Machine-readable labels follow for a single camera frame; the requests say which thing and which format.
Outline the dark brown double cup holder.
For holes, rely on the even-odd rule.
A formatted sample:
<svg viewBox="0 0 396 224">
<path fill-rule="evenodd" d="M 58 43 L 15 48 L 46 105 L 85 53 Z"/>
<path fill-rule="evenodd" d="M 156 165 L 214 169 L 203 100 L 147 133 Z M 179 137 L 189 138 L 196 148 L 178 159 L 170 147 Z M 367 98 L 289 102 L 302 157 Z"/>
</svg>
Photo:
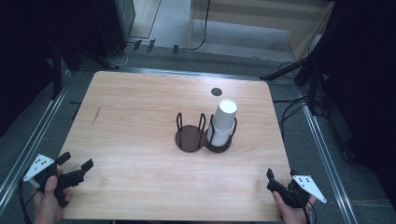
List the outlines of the dark brown double cup holder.
<svg viewBox="0 0 396 224">
<path fill-rule="evenodd" d="M 184 125 L 182 113 L 179 112 L 176 118 L 177 132 L 175 136 L 175 142 L 177 146 L 185 152 L 195 152 L 202 147 L 206 147 L 209 151 L 214 153 L 223 153 L 228 150 L 232 144 L 233 136 L 237 128 L 237 119 L 234 119 L 233 132 L 229 137 L 227 143 L 222 147 L 212 146 L 206 139 L 207 130 L 213 123 L 214 116 L 210 117 L 210 120 L 206 119 L 204 113 L 200 115 L 199 122 L 197 126 L 194 125 Z"/>
</svg>

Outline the person's left hand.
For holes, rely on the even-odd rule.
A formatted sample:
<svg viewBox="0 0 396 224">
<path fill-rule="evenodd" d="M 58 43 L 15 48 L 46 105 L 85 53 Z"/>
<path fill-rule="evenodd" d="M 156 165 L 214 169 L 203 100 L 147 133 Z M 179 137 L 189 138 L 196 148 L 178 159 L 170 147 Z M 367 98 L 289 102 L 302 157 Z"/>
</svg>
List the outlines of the person's left hand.
<svg viewBox="0 0 396 224">
<path fill-rule="evenodd" d="M 34 224 L 60 224 L 64 217 L 64 209 L 58 204 L 55 190 L 58 178 L 50 176 L 43 192 L 34 196 L 35 221 Z"/>
</svg>

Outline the metal floor rail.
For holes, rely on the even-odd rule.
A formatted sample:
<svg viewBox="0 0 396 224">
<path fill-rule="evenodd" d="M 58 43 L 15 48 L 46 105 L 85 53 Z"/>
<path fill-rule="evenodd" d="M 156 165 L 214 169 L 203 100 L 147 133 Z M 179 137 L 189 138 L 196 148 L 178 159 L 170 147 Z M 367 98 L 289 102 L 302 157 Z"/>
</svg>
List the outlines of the metal floor rail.
<svg viewBox="0 0 396 224">
<path fill-rule="evenodd" d="M 37 153 L 74 76 L 74 71 L 65 70 L 61 75 L 64 85 L 58 95 L 51 99 L 52 85 L 49 85 L 0 138 L 0 217 L 15 193 L 21 174 Z"/>
<path fill-rule="evenodd" d="M 307 105 L 304 106 L 304 115 L 317 145 L 318 154 L 321 158 L 326 175 L 332 187 L 334 199 L 336 200 L 344 222 L 346 224 L 359 224 L 343 181 L 337 172 L 336 166 L 329 152 L 328 145 L 326 144 L 322 131 L 319 128 L 318 121 L 311 114 Z"/>
<path fill-rule="evenodd" d="M 129 69 L 104 69 L 104 68 L 92 68 L 83 67 L 82 71 L 93 71 L 94 73 L 99 71 L 104 72 L 121 72 L 128 74 L 144 74 L 144 75 L 160 75 L 160 76 L 178 76 L 178 77 L 210 77 L 210 78 L 226 78 L 235 80 L 249 80 L 249 81 L 264 81 L 270 84 L 287 84 L 286 79 L 275 79 L 275 80 L 262 80 L 259 77 L 254 76 L 243 76 L 243 75 L 229 75 L 229 74 L 217 74 L 207 72 L 192 72 L 192 71 L 177 71 L 177 70 L 163 70 L 163 69 L 152 69 L 152 68 L 129 68 Z"/>
</svg>

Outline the black metal stand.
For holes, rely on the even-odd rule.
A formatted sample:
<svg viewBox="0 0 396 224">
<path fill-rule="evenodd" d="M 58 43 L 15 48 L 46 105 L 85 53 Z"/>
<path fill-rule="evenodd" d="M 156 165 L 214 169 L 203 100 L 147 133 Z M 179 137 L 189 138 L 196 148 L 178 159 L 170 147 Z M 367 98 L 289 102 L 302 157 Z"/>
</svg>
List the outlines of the black metal stand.
<svg viewBox="0 0 396 224">
<path fill-rule="evenodd" d="M 260 80 L 271 81 L 279 77 L 285 76 L 287 73 L 293 72 L 298 69 L 298 73 L 294 78 L 294 84 L 302 87 L 307 81 L 310 81 L 310 89 L 308 93 L 307 106 L 312 115 L 316 115 L 316 91 L 318 86 L 318 79 L 320 77 L 320 54 L 326 47 L 326 38 L 323 36 L 315 47 L 300 61 L 292 63 L 283 69 L 280 69 L 268 76 L 260 77 Z"/>
<path fill-rule="evenodd" d="M 52 99 L 55 99 L 60 94 L 63 87 L 61 62 L 64 62 L 71 70 L 78 70 L 81 67 L 81 62 L 78 58 L 79 53 L 87 56 L 89 59 L 101 65 L 105 69 L 119 68 L 117 65 L 111 65 L 104 59 L 101 59 L 99 56 L 83 48 L 77 42 L 64 37 L 58 37 L 52 48 Z"/>
</svg>

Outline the black cabinet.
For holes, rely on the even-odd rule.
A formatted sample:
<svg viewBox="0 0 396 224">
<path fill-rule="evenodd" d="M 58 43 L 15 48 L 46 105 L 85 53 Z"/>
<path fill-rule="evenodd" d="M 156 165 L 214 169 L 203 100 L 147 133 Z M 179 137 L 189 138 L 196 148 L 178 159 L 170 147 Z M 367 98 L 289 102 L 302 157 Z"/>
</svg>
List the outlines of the black cabinet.
<svg viewBox="0 0 396 224">
<path fill-rule="evenodd" d="M 127 45 L 134 25 L 134 0 L 93 0 L 99 25 L 100 54 L 111 57 Z"/>
</svg>

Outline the white paper cup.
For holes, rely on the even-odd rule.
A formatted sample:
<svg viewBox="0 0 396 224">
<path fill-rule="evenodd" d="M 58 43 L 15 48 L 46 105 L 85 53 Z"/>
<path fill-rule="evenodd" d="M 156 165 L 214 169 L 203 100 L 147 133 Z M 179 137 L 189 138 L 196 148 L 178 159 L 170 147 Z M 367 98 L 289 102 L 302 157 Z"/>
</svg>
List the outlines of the white paper cup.
<svg viewBox="0 0 396 224">
<path fill-rule="evenodd" d="M 207 130 L 207 141 L 214 147 L 224 146 L 233 132 L 233 128 L 227 131 L 217 129 L 215 126 L 210 125 Z"/>
<path fill-rule="evenodd" d="M 222 99 L 215 112 L 213 123 L 218 130 L 228 131 L 233 127 L 237 103 L 232 99 Z"/>
</svg>

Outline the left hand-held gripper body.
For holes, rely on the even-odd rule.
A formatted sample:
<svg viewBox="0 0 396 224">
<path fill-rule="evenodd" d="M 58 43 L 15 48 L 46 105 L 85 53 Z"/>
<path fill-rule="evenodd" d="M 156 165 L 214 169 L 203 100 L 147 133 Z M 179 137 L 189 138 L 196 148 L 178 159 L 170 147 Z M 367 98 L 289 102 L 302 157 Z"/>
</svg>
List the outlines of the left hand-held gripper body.
<svg viewBox="0 0 396 224">
<path fill-rule="evenodd" d="M 36 189 L 43 192 L 48 178 L 53 175 L 56 176 L 58 185 L 55 190 L 55 197 L 61 207 L 66 207 L 68 201 L 65 199 L 64 190 L 83 182 L 85 173 L 79 168 L 76 171 L 59 174 L 57 171 L 58 166 L 56 160 L 38 154 L 23 177 L 23 181 L 31 183 Z"/>
</svg>

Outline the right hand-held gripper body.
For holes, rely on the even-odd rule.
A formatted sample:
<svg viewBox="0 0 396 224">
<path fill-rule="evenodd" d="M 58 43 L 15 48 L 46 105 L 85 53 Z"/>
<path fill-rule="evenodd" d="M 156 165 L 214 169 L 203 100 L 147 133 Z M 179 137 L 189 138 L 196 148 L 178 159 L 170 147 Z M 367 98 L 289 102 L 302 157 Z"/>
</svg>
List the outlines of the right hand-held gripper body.
<svg viewBox="0 0 396 224">
<path fill-rule="evenodd" d="M 322 203 L 327 202 L 310 175 L 292 175 L 291 181 L 286 187 L 275 180 L 273 175 L 268 175 L 267 178 L 267 188 L 271 192 L 278 192 L 283 202 L 292 208 L 303 208 L 308 204 L 311 196 Z"/>
</svg>

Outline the person's right hand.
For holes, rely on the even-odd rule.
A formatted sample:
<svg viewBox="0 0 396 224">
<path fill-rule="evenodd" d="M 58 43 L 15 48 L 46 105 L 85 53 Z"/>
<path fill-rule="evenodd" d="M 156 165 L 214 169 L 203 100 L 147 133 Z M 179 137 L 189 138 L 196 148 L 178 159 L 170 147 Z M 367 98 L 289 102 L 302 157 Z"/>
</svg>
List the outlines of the person's right hand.
<svg viewBox="0 0 396 224">
<path fill-rule="evenodd" d="M 314 196 L 311 196 L 305 208 L 292 208 L 284 203 L 277 191 L 273 192 L 273 198 L 284 224 L 307 224 L 308 215 L 313 210 L 313 205 L 317 200 Z"/>
</svg>

